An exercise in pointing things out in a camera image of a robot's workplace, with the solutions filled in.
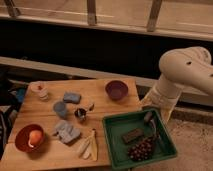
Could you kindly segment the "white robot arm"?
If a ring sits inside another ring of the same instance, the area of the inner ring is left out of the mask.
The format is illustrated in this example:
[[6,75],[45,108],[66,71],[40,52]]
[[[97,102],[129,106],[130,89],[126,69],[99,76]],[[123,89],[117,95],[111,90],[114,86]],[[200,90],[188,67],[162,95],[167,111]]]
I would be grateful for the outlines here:
[[141,100],[141,106],[158,107],[162,120],[167,123],[186,87],[213,96],[211,61],[210,52],[200,46],[165,52],[159,60],[161,75]]

